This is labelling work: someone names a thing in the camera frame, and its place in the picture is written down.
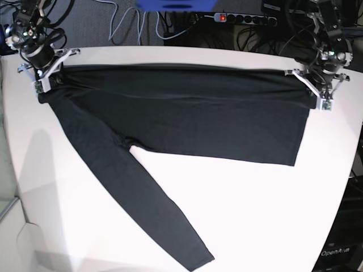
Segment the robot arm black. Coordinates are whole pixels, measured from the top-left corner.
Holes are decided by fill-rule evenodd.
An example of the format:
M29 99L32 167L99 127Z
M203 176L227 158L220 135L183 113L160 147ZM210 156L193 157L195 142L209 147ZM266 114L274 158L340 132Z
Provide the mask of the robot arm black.
M316 108L331 111L333 94L342 82L350 78L338 73L353 60L351 43L341 29L338 7L333 1L311 1L306 16L314 23L311 33L316 50L311 61L304 61L303 70L286 70L286 76L294 76L316 96Z
M70 1L64 14L51 23L45 9L56 1L20 1L14 22L5 30L6 45L19 53L24 61L18 72L27 73L37 94L51 90L51 76L59 73L63 62L79 54L75 49L55 49L54 43L66 37L60 24L68 17L75 2Z

